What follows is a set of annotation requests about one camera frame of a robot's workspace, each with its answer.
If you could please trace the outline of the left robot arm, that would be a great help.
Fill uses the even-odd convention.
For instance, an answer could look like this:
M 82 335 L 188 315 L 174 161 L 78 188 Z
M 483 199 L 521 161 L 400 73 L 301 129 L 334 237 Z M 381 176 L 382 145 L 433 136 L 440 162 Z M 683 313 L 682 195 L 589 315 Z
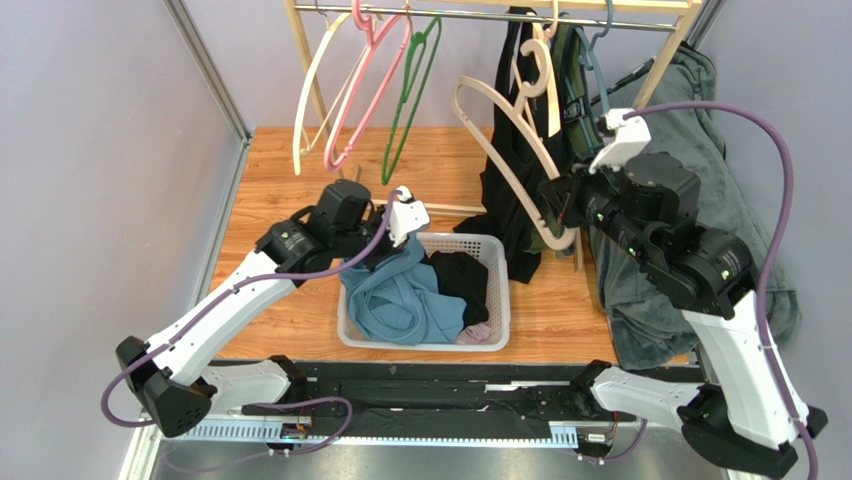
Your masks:
M 115 350 L 120 373 L 103 391 L 111 423 L 154 425 L 181 436 L 211 413 L 268 408 L 302 380 L 284 356 L 215 367 L 214 357 L 260 313 L 309 280 L 338 275 L 400 249 L 427 228 L 425 204 L 400 186 L 383 205 L 351 180 L 327 185 L 318 201 L 272 224 L 234 271 L 189 312 L 146 340 Z

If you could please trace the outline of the black tank top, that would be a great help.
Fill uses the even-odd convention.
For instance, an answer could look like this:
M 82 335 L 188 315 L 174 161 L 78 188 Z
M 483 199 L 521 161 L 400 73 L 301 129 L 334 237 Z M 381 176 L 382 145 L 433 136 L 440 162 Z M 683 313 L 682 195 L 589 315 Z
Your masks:
M 440 252 L 424 255 L 421 263 L 436 274 L 439 293 L 460 298 L 466 307 L 462 315 L 465 328 L 489 320 L 486 306 L 488 269 L 466 252 Z

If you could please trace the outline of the green plastic hanger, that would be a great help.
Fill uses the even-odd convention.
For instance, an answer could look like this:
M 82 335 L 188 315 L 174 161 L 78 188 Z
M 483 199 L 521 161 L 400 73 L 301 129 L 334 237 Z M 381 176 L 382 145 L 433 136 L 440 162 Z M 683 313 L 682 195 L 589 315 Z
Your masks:
M 443 21 L 433 18 L 423 30 L 410 36 L 402 85 L 383 154 L 380 180 L 384 186 L 390 183 L 402 157 L 442 35 Z

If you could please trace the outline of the cream plastic hanger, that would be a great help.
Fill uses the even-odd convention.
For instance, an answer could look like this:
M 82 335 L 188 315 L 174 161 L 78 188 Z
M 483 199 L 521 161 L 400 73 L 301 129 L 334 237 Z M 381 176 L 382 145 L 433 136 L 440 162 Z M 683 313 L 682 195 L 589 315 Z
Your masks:
M 344 9 L 334 20 L 325 22 L 325 33 L 319 46 L 313 51 L 309 45 L 307 31 L 302 20 L 301 5 L 296 1 L 284 1 L 297 53 L 304 71 L 304 81 L 299 95 L 294 119 L 294 137 L 291 145 L 293 172 L 296 176 L 302 174 L 302 159 L 317 149 L 320 140 L 328 141 L 331 134 L 330 113 L 326 107 L 319 80 L 317 79 L 321 61 L 341 27 L 350 20 L 351 9 Z M 308 104 L 311 103 L 320 121 L 313 136 L 308 134 L 305 125 Z

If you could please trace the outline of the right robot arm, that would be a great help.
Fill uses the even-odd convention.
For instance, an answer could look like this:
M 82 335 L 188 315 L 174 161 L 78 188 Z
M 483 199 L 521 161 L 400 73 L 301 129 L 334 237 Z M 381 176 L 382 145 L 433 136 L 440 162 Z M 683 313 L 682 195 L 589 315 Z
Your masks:
M 679 432 L 703 459 L 770 478 L 797 462 L 795 440 L 819 433 L 826 413 L 805 403 L 796 423 L 760 337 L 758 271 L 746 243 L 698 222 L 699 177 L 666 153 L 641 154 L 615 174 L 579 169 L 539 190 L 567 227 L 591 227 L 637 263 L 700 339 L 716 379 L 670 383 L 593 361 L 572 380 L 585 415 L 619 412 Z

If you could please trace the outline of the blue tank top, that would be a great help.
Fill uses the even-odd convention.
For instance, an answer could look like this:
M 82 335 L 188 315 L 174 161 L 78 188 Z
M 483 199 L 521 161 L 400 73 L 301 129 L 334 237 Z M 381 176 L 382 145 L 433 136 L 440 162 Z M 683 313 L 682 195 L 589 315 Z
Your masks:
M 370 341 L 398 345 L 451 343 L 464 329 L 466 302 L 440 293 L 434 268 L 423 262 L 422 243 L 369 269 L 364 262 L 343 271 L 348 318 Z

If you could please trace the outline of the mauve tank top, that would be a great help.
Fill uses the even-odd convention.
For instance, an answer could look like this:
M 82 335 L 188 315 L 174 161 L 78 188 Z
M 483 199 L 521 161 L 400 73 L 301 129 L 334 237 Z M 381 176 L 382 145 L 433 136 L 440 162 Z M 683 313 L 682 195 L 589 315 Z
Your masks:
M 485 322 L 471 325 L 463 329 L 456 339 L 458 345 L 478 345 L 490 339 L 492 328 Z

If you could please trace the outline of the light wooden hanger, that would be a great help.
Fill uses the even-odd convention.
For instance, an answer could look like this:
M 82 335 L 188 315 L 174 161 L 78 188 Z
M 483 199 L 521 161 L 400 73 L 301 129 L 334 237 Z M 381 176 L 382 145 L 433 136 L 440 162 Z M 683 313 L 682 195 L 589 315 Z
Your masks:
M 539 70 L 539 80 L 545 81 L 545 94 L 547 106 L 545 112 L 547 114 L 547 132 L 546 137 L 550 138 L 561 131 L 560 107 L 556 87 L 556 78 L 552 60 L 550 58 L 550 41 L 558 32 L 559 19 L 559 2 L 552 1 L 553 20 L 549 26 L 544 28 L 539 23 L 533 24 L 533 39 L 537 40 L 545 47 L 545 55 L 541 58 L 536 58 L 536 65 Z

